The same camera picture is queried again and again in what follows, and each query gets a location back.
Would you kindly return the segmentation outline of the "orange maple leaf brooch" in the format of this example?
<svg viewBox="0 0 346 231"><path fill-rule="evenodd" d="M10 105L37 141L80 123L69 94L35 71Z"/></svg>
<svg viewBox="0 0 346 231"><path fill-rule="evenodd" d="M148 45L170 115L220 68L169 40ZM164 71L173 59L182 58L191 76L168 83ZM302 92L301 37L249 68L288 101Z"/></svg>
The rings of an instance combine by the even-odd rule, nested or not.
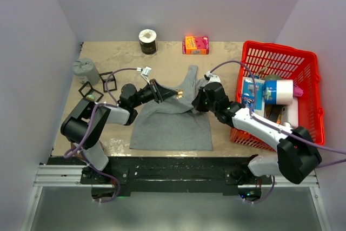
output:
<svg viewBox="0 0 346 231"><path fill-rule="evenodd" d="M177 98L177 99L182 98L182 97L184 96L183 93L184 93L183 90L181 90L181 89L176 89L176 98Z"/></svg>

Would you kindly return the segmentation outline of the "grey sleeveless shirt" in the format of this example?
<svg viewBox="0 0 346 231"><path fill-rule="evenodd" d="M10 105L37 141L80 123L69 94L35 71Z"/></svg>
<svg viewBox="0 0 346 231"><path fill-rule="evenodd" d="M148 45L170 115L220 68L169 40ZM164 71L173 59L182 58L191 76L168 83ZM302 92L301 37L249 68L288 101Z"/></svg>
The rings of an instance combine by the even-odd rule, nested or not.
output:
<svg viewBox="0 0 346 231"><path fill-rule="evenodd" d="M197 78L197 72L198 66L191 65L177 86L183 97L144 105L134 123L130 149L213 150L208 115L192 106L199 87L205 85L205 80Z"/></svg>

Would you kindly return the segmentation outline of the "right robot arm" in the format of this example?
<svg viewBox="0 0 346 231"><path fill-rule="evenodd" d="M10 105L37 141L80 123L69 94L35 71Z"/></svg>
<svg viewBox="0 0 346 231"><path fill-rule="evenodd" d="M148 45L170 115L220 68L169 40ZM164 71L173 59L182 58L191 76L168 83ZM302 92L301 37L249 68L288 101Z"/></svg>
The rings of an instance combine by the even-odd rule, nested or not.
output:
<svg viewBox="0 0 346 231"><path fill-rule="evenodd" d="M197 111L212 112L223 124L250 133L276 152L272 156L257 155L251 159L241 170L245 183L252 184L263 175L282 175L300 184L322 162L305 128L284 127L252 113L244 105L230 101L218 82L201 87L192 105Z"/></svg>

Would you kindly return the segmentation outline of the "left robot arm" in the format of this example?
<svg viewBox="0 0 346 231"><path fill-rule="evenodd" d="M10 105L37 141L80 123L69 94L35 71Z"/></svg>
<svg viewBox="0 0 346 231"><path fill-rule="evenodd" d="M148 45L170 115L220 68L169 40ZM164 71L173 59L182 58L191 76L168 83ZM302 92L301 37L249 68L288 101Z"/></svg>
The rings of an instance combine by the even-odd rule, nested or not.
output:
<svg viewBox="0 0 346 231"><path fill-rule="evenodd" d="M124 85L117 105L81 99L61 125L61 134L72 143L72 148L63 157L81 154L84 161L95 168L94 179L99 183L109 182L112 170L106 167L109 159L99 140L104 126L107 123L129 126L138 115L137 107L150 101L161 103L177 95L177 90L153 79L140 90L133 84Z"/></svg>

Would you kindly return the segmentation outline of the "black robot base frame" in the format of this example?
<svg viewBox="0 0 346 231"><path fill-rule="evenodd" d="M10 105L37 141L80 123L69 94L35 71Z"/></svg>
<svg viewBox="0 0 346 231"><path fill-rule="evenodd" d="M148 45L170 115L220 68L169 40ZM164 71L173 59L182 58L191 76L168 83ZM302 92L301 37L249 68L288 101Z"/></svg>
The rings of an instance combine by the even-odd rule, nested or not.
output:
<svg viewBox="0 0 346 231"><path fill-rule="evenodd" d="M102 174L84 167L81 184L91 184L95 198L111 196L112 176L119 180L120 196L134 192L237 196L240 187L260 196L261 187L272 180L253 176L246 168L249 161L248 157L111 157Z"/></svg>

